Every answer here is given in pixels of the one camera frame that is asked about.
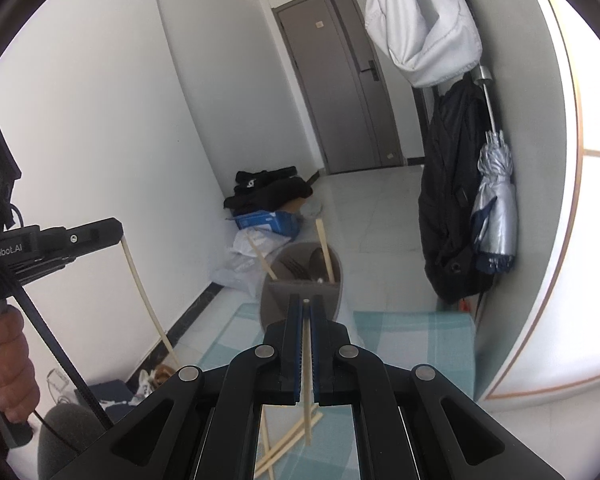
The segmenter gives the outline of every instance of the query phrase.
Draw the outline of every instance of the white cloth bag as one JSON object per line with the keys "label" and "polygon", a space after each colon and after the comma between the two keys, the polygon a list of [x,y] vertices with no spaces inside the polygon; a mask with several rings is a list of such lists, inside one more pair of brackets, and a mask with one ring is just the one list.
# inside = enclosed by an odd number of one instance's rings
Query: white cloth bag
{"label": "white cloth bag", "polygon": [[415,87],[461,75],[482,55],[465,0],[366,0],[365,28]]}

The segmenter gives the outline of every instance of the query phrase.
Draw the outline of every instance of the gray wall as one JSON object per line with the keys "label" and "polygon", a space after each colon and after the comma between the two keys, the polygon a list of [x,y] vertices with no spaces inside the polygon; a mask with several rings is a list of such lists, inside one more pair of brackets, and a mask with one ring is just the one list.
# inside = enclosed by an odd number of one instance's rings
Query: gray wall
{"label": "gray wall", "polygon": [[537,0],[470,0],[491,68],[496,115],[518,187],[515,269],[489,293],[476,339],[479,395],[502,366],[536,299],[562,205],[566,119],[557,57]]}
{"label": "gray wall", "polygon": [[191,115],[222,192],[238,170],[315,170],[258,0],[158,0]]}

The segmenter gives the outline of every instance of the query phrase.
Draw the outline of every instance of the person's hand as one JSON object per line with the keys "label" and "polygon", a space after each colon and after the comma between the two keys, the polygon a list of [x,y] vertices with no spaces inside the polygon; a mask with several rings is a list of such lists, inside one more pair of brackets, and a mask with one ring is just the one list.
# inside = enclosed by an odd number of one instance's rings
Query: person's hand
{"label": "person's hand", "polygon": [[23,326],[22,314],[11,305],[0,316],[0,411],[10,422],[25,422],[40,402]]}

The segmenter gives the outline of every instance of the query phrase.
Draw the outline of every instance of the gray pants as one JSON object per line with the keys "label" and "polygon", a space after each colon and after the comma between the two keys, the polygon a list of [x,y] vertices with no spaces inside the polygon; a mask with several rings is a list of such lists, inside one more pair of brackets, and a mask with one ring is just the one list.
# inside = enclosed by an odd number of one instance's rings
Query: gray pants
{"label": "gray pants", "polygon": [[[91,410],[77,404],[58,404],[49,410],[45,421],[80,452],[104,433],[104,428]],[[38,446],[39,480],[50,480],[74,458],[75,451],[43,426]]]}

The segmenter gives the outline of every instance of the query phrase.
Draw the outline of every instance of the gray door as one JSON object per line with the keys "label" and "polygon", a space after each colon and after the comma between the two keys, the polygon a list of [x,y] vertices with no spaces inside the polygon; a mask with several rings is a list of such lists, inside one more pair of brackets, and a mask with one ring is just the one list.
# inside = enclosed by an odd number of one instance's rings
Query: gray door
{"label": "gray door", "polygon": [[402,163],[394,115],[353,0],[304,0],[280,10],[330,173]]}

